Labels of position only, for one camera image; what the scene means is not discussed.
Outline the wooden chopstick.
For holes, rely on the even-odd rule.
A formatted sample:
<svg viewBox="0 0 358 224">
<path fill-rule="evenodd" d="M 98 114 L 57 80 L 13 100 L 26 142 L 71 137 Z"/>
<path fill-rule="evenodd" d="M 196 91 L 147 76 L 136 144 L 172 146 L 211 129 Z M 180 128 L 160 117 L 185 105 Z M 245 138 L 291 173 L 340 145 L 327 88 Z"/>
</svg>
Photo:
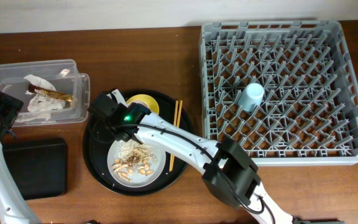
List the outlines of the wooden chopstick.
<svg viewBox="0 0 358 224">
<path fill-rule="evenodd" d="M 182 109 L 182 105 L 183 105 L 183 101 L 182 101 L 182 100 L 179 100 L 178 102 L 179 102 L 179 104 L 178 104 L 178 116 L 177 116 L 177 124 L 176 124 L 176 127 L 179 127 L 179 126 L 180 126 L 181 109 Z"/>
<path fill-rule="evenodd" d="M 174 119 L 173 119 L 174 126 L 176 126 L 176 124 L 177 124 L 178 104 L 179 104 L 179 102 L 176 100 L 175 110 L 174 110 Z M 173 170 L 174 159 L 175 159 L 175 156 L 173 154 L 170 154 L 169 172 L 171 172 Z"/>
</svg>

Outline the light blue cup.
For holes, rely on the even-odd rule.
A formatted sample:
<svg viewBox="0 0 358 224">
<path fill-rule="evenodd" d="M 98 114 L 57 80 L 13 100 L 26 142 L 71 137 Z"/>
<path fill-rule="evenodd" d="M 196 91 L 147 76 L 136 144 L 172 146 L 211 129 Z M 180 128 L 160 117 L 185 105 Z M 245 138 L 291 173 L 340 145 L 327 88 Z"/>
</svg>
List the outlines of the light blue cup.
<svg viewBox="0 0 358 224">
<path fill-rule="evenodd" d="M 259 83 L 248 84 L 241 93 L 238 105 L 246 112 L 252 112 L 255 107 L 260 106 L 264 97 L 264 88 Z"/>
</svg>

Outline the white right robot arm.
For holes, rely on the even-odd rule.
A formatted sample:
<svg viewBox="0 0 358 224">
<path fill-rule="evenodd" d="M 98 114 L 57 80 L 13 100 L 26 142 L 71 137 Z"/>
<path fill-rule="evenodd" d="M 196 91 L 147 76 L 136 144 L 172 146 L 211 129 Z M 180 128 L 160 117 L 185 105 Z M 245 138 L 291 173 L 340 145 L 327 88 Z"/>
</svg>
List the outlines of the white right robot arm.
<svg viewBox="0 0 358 224">
<path fill-rule="evenodd" d="M 222 203 L 247 210 L 259 223 L 295 222 L 268 195 L 257 165 L 238 142 L 191 134 L 142 104 L 127 105 L 118 90 L 100 93 L 88 110 L 117 140 L 132 139 L 163 149 L 193 166 L 209 192 Z"/>
</svg>

